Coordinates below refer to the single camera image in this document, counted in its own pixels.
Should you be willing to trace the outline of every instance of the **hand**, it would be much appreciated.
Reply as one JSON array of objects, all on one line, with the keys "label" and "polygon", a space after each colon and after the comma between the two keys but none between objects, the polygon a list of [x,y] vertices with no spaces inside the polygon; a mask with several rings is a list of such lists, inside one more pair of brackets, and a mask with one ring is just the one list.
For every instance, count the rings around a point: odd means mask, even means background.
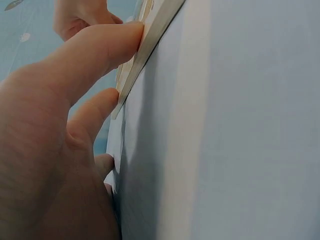
[{"label": "hand", "polygon": [[140,23],[90,26],[0,84],[0,239],[118,239],[103,179],[113,168],[93,143],[118,100],[105,89],[67,120],[105,73],[128,61]]},{"label": "hand", "polygon": [[122,24],[108,11],[107,0],[55,0],[53,29],[67,41],[82,29],[97,24]]}]

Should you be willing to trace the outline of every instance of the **blue wallpaper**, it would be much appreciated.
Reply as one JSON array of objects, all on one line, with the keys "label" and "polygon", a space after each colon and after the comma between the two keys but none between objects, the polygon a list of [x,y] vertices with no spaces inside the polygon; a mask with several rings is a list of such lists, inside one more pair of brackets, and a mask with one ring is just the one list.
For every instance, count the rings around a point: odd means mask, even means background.
[{"label": "blue wallpaper", "polygon": [[[124,22],[132,19],[137,0],[109,0],[108,9]],[[37,62],[63,41],[52,30],[54,0],[0,0],[0,81],[19,67]],[[115,87],[116,71],[100,79],[71,109],[70,115],[102,89]],[[106,152],[109,120],[102,127],[95,154]]]}]

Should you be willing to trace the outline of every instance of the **paper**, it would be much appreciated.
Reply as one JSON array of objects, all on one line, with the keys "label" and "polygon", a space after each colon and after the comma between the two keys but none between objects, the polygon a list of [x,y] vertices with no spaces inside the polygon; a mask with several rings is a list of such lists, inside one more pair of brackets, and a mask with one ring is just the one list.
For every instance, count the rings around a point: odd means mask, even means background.
[{"label": "paper", "polygon": [[141,70],[184,2],[185,0],[145,0],[142,4],[139,18],[145,18],[145,27],[141,46],[133,59],[120,68],[121,72],[117,77],[120,96],[111,115],[113,119],[117,118]]}]

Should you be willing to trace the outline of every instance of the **fingertip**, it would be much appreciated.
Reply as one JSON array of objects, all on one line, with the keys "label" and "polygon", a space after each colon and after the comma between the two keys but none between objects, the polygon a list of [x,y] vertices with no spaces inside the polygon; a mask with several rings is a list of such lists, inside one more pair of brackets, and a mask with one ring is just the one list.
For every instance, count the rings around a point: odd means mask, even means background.
[{"label": "fingertip", "polygon": [[110,96],[110,102],[111,102],[112,106],[116,107],[116,105],[118,104],[118,99],[119,99],[118,90],[115,88],[108,88],[106,90],[106,94],[108,94]]}]

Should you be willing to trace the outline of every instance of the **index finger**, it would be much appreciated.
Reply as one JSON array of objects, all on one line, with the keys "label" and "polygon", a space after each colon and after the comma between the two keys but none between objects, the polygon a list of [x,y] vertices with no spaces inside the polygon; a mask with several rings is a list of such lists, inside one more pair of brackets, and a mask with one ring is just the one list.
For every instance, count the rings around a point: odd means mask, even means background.
[{"label": "index finger", "polygon": [[133,57],[142,33],[138,22],[85,28],[41,62],[49,76],[44,84],[75,104],[103,75]]}]

